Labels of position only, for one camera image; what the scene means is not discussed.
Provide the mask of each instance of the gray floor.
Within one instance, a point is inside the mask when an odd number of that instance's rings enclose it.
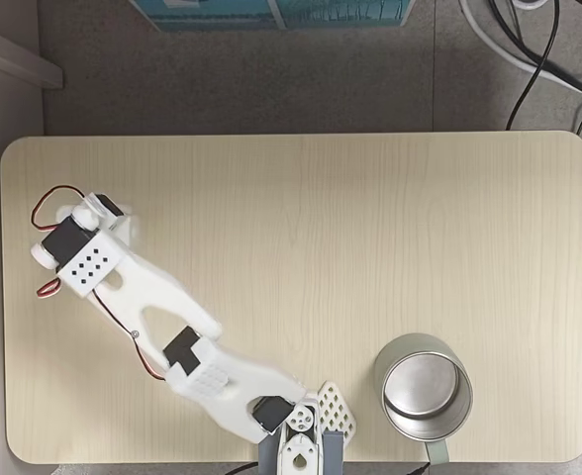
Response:
[[[582,8],[562,0],[553,56],[582,76]],[[483,0],[483,27],[501,40]],[[126,0],[40,0],[44,57],[66,87],[45,93],[50,135],[484,131],[504,127],[528,77],[471,33],[457,0],[417,0],[401,29],[157,33]],[[523,13],[541,50],[551,8]],[[573,128],[582,97],[539,81],[518,129]],[[413,464],[349,463],[346,475]],[[65,475],[219,475],[227,464],[62,466]],[[441,474],[582,474],[559,465],[451,464]]]

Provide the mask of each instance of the blue box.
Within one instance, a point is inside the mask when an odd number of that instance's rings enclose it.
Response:
[[[158,30],[402,26],[415,0],[130,0]]]

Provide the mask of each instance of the mug handle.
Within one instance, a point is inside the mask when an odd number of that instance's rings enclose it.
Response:
[[[445,442],[445,439],[437,440],[436,442],[426,442],[426,451],[428,452],[430,465],[441,465],[449,461],[449,453],[447,452],[447,442]]]

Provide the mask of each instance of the metal cup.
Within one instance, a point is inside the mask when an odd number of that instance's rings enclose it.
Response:
[[[374,362],[374,387],[390,424],[424,442],[431,465],[449,461],[445,439],[467,420],[473,393],[464,366],[443,341],[409,333]]]

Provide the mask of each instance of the wooden table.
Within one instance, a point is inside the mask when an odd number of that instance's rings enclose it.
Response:
[[[371,386],[380,348],[435,334],[473,412],[454,461],[582,452],[582,142],[559,132],[45,138],[1,164],[7,435],[32,463],[229,461],[254,446],[146,375],[131,342],[30,257],[51,186],[139,217],[135,250],[224,325],[221,343],[343,390],[347,460],[423,460]],[[60,193],[41,220],[75,203]],[[179,325],[149,313],[157,342]]]

